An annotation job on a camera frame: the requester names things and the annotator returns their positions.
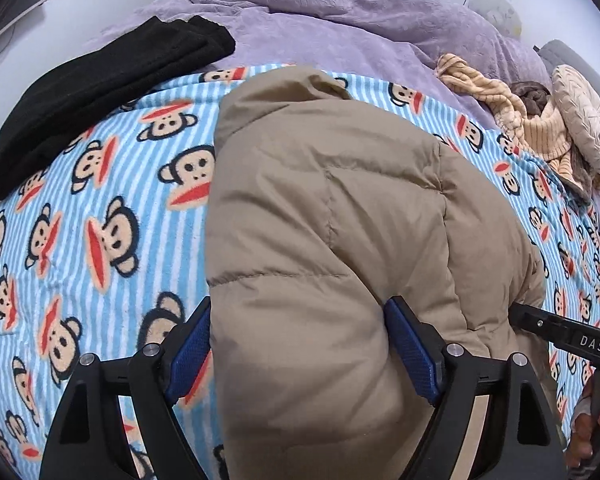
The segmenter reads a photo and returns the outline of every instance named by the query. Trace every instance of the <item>purple plush blanket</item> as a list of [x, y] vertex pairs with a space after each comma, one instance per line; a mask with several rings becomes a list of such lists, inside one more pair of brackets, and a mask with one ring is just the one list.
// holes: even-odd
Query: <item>purple plush blanket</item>
[[491, 113], [458, 96], [433, 75], [441, 54], [452, 52], [488, 77], [550, 86], [538, 55], [504, 38], [486, 20], [458, 4], [437, 0], [156, 0], [126, 22], [91, 40], [96, 50], [151, 16], [168, 21], [199, 14], [226, 26], [235, 53], [215, 68], [271, 62], [353, 72], [420, 90], [496, 128]]

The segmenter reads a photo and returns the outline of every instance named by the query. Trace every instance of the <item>brown fabric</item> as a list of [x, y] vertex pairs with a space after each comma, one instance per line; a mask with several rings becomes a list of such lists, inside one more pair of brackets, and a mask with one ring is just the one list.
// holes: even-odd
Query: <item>brown fabric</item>
[[431, 409], [388, 345], [394, 294], [473, 354], [524, 349], [555, 406], [546, 344], [507, 322], [511, 302], [544, 300], [539, 253], [464, 157], [309, 68], [250, 78], [220, 108], [205, 247], [232, 480], [400, 476]]
[[438, 60], [436, 76], [456, 93], [466, 93], [484, 102], [496, 124], [523, 150], [547, 161], [562, 183], [583, 200], [591, 200], [591, 175], [572, 146], [554, 98], [547, 99], [542, 114], [528, 117], [522, 99], [499, 79], [489, 79], [454, 54]]
[[540, 116], [547, 104], [551, 92], [546, 86], [535, 81], [517, 81], [509, 85], [511, 91], [525, 104], [526, 116]]

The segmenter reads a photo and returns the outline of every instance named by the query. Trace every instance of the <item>pleated round pillow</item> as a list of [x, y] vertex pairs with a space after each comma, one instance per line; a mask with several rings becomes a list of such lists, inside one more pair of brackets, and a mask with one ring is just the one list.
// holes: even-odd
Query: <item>pleated round pillow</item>
[[552, 75], [554, 99], [573, 142], [600, 174], [600, 96], [574, 67], [559, 65]]

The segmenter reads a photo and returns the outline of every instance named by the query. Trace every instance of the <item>metal screw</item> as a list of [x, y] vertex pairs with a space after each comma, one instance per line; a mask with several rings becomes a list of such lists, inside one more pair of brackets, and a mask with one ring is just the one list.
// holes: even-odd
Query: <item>metal screw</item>
[[89, 366], [95, 360], [96, 360], [96, 356], [95, 356], [95, 354], [92, 354], [91, 352], [80, 356], [80, 364], [82, 366]]
[[450, 345], [446, 346], [446, 351], [453, 357], [460, 357], [462, 354], [464, 354], [464, 348], [462, 348], [458, 343], [451, 343]]
[[529, 362], [529, 359], [526, 358], [524, 354], [513, 354], [513, 362], [518, 366], [526, 366]]
[[158, 343], [148, 343], [142, 347], [142, 353], [147, 357], [153, 357], [158, 355], [160, 352], [160, 345]]

